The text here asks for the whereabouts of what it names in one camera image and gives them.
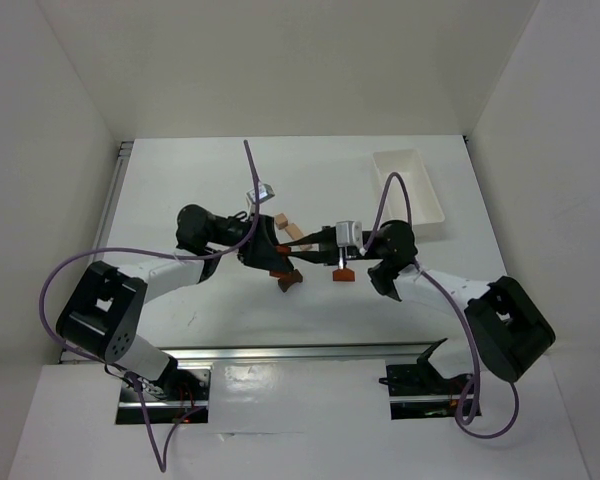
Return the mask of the orange triangular roof block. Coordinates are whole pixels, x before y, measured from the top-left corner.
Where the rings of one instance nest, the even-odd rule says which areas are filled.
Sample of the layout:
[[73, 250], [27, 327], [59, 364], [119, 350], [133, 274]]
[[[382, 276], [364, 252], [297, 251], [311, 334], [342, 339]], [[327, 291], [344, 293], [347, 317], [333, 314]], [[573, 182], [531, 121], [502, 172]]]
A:
[[354, 282], [356, 280], [356, 273], [349, 268], [338, 268], [332, 272], [332, 280], [334, 282]]

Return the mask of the long light wood block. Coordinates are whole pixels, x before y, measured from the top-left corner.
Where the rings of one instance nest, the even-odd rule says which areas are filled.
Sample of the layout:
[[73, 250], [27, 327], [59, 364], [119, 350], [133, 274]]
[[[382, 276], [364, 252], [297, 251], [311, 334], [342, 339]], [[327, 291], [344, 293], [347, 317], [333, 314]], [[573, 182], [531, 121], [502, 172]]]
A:
[[[298, 241], [304, 237], [304, 233], [301, 231], [301, 229], [295, 223], [288, 224], [284, 228], [284, 231], [286, 232], [286, 234], [290, 237], [290, 239], [292, 241]], [[299, 245], [298, 248], [301, 251], [310, 251], [313, 249], [313, 245], [312, 244], [302, 244], [302, 245]]]

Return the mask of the white plastic bin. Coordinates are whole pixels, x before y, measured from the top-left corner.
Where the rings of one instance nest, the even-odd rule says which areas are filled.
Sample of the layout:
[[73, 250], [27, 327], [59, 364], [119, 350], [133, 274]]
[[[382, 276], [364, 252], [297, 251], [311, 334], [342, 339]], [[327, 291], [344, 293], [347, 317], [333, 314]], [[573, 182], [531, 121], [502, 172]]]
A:
[[414, 227], [424, 228], [445, 221], [445, 214], [417, 149], [375, 152], [373, 164], [377, 177], [376, 192], [379, 197], [382, 196], [391, 173], [398, 173], [403, 179], [410, 201]]

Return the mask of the orange arch block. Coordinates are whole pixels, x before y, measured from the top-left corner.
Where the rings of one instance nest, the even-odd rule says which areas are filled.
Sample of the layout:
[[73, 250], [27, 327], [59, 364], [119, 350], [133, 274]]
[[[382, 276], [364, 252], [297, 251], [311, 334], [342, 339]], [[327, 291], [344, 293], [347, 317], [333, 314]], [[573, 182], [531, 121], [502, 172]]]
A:
[[[284, 245], [276, 246], [276, 252], [283, 257], [287, 257], [291, 253], [291, 248]], [[274, 278], [283, 278], [288, 275], [288, 272], [270, 271], [269, 275]]]

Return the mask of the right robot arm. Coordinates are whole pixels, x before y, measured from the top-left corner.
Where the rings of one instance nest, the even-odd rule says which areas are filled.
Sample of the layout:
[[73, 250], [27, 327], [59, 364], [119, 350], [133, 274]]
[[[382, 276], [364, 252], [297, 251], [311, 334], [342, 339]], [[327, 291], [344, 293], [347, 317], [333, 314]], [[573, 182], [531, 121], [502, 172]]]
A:
[[477, 357], [480, 366], [506, 382], [517, 382], [556, 341], [553, 328], [514, 278], [475, 281], [425, 269], [417, 260], [412, 227], [403, 220], [387, 221], [376, 232], [364, 231], [367, 247], [338, 239], [348, 226], [341, 222], [326, 227], [279, 246], [277, 252], [338, 267], [375, 260], [367, 274], [379, 295], [445, 314], [460, 313], [469, 334], [469, 357]]

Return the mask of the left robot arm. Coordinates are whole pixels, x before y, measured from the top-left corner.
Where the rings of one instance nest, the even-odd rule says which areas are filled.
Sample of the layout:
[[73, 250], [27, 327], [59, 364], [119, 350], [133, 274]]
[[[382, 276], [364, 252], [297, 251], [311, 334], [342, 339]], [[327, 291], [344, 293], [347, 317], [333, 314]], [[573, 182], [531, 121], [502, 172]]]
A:
[[215, 245], [236, 248], [243, 265], [268, 272], [283, 291], [301, 279], [269, 216], [240, 212], [221, 217], [187, 205], [177, 217], [176, 240], [174, 260], [156, 258], [126, 267], [91, 263], [56, 322], [62, 339], [107, 366], [134, 373], [153, 395], [164, 399], [194, 397], [199, 385], [173, 356], [138, 334], [146, 303], [208, 280], [220, 262]]

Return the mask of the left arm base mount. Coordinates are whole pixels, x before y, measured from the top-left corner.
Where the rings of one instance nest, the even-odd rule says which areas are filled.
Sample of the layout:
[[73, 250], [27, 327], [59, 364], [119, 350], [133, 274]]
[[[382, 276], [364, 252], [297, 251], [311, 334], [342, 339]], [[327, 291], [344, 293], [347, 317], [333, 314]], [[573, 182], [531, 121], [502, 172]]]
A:
[[[207, 424], [211, 370], [185, 369], [174, 383], [163, 390], [146, 379], [139, 379], [146, 413], [152, 425]], [[116, 425], [144, 424], [140, 397], [129, 378], [122, 380], [115, 416]]]

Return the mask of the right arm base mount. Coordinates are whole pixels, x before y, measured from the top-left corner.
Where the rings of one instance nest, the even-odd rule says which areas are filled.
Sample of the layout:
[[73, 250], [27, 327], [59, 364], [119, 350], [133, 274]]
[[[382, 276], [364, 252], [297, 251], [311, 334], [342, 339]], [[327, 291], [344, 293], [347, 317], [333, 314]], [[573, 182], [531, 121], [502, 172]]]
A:
[[430, 360], [447, 339], [429, 346], [411, 364], [390, 364], [386, 374], [378, 379], [390, 397], [392, 420], [451, 418], [460, 404], [459, 396], [470, 379], [460, 373], [443, 377]]

